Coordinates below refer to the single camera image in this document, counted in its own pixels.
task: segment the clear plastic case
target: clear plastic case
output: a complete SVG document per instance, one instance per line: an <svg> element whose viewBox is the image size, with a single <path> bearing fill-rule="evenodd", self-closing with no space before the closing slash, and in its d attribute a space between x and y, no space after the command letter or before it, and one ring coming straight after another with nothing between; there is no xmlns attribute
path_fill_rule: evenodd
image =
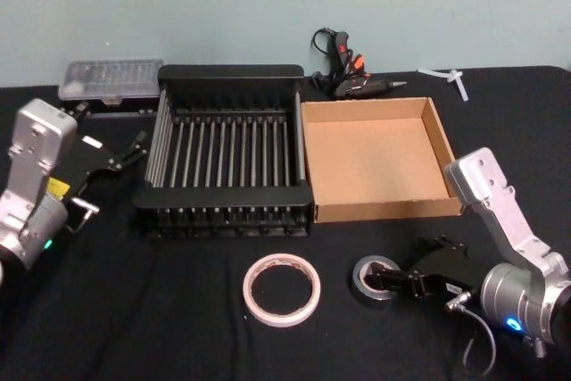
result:
<svg viewBox="0 0 571 381"><path fill-rule="evenodd" d="M160 59L71 62L60 85L63 101L101 100L116 106L126 98L158 97Z"/></svg>

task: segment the white plastic piece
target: white plastic piece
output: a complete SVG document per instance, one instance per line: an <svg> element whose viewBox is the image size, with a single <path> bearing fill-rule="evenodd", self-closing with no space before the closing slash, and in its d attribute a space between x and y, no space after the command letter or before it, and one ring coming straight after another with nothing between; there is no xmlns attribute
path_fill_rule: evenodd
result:
<svg viewBox="0 0 571 381"><path fill-rule="evenodd" d="M83 136L83 138L81 140L83 140L88 145L92 145L95 149L101 149L101 146L103 146L103 143L101 143L98 140L95 140L94 138L92 138L90 136Z"/></svg>
<svg viewBox="0 0 571 381"><path fill-rule="evenodd" d="M465 102L468 101L468 94L466 93L466 89L464 88L462 79L460 79L460 77L464 74L461 71L452 69L448 73L442 73L440 71L434 71L429 69L417 69L417 72L424 73L425 75L436 76L437 78L446 78L446 80L449 83L456 81L456 85L458 85L458 90L460 91L460 95L462 96L462 100L464 100Z"/></svg>
<svg viewBox="0 0 571 381"><path fill-rule="evenodd" d="M286 265L298 269L307 276L311 283L311 297L300 309L290 314L272 314L264 311L252 296L252 285L261 272L278 265ZM305 259L287 253L269 254L255 262L244 277L243 294L250 313L260 322L272 327L290 327L306 320L318 306L321 295L321 283L317 271Z"/></svg>

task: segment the roll of tape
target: roll of tape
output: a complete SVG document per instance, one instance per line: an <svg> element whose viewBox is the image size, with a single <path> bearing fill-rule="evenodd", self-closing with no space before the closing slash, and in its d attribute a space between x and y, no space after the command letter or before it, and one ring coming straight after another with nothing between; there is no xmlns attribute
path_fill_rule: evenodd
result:
<svg viewBox="0 0 571 381"><path fill-rule="evenodd" d="M298 269L307 276L311 283L311 296L305 305L290 314L273 314L260 308L252 296L252 285L261 272L278 265L286 265ZM318 306L321 295L321 283L317 271L305 259L287 253L269 254L255 262L244 277L242 287L244 301L250 313L260 322L272 327L290 327L306 320Z"/></svg>
<svg viewBox="0 0 571 381"><path fill-rule="evenodd" d="M357 262L352 272L351 289L353 295L370 308L382 308L386 301L392 299L396 293L388 290L376 290L365 283L365 276L372 274L371 263L376 262L387 269L400 269L399 266L383 256L371 255Z"/></svg>

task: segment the cable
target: cable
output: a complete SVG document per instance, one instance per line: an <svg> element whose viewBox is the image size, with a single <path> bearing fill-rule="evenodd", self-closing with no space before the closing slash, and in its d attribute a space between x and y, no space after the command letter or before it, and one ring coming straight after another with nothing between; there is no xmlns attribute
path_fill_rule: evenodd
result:
<svg viewBox="0 0 571 381"><path fill-rule="evenodd" d="M488 375L490 373L490 371L493 368L493 365L496 362L496 341L493 337L493 332L490 329L490 327L488 326L488 324L484 321L484 319L482 319L480 316L478 316L474 312L470 311L464 305L456 305L452 310L453 311L459 311L463 314L467 314L468 316L470 316L472 319L477 321L484 328L485 333L488 335L488 339L490 340L490 346L492 347L492 357L490 358L490 363L488 364L487 368L484 371L480 372L479 374L473 374L470 371L468 371L468 355L470 354L470 351L472 350L472 345L474 345L474 339L476 338L476 332L474 333L472 338L468 341L468 345L466 346L466 350L464 351L464 356L462 357L462 365L464 367L464 373L467 376L469 376L469 377L485 377L486 375Z"/></svg>
<svg viewBox="0 0 571 381"><path fill-rule="evenodd" d="M317 37L317 35L320 35L321 33L325 33L325 34L329 35L330 37L332 37L332 36L335 35L335 32L334 32L333 30L331 30L331 29L328 29L328 28L324 27L323 29L319 29L319 30L317 30L315 33L313 33L313 37L311 38L311 44L312 44L313 46L315 46L316 49L317 49L318 51L320 51L323 55L326 55L327 57L329 57L330 54L329 54L327 51L321 49L321 48L318 46L318 44L317 44L317 42L316 42L316 40L315 40L315 38Z"/></svg>

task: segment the blue led light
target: blue led light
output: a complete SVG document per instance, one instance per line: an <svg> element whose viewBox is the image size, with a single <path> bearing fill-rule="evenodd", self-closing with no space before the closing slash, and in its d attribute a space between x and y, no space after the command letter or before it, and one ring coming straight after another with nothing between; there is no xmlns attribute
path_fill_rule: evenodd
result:
<svg viewBox="0 0 571 381"><path fill-rule="evenodd" d="M508 325L508 327L511 330L515 330L516 332L521 332L521 330L523 329L521 327L521 323L519 323L519 321L517 319L514 319L513 317L508 317L506 319L506 325Z"/></svg>

